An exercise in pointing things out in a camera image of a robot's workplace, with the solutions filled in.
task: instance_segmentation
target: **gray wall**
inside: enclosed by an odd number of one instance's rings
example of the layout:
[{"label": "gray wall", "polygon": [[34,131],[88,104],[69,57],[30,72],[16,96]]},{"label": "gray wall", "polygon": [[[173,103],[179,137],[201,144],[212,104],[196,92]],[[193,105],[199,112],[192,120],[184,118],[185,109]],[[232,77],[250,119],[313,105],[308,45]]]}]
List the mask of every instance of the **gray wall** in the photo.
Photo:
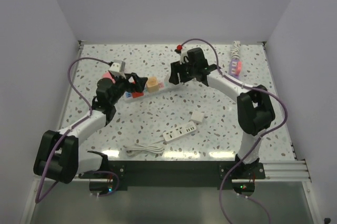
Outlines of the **gray wall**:
[{"label": "gray wall", "polygon": [[77,41],[56,0],[0,0],[0,222],[18,223]]},{"label": "gray wall", "polygon": [[279,95],[290,111],[296,153],[308,162],[322,213],[335,222],[336,14],[337,0],[291,0],[267,43]]},{"label": "gray wall", "polygon": [[290,0],[58,0],[90,42],[265,41]]}]

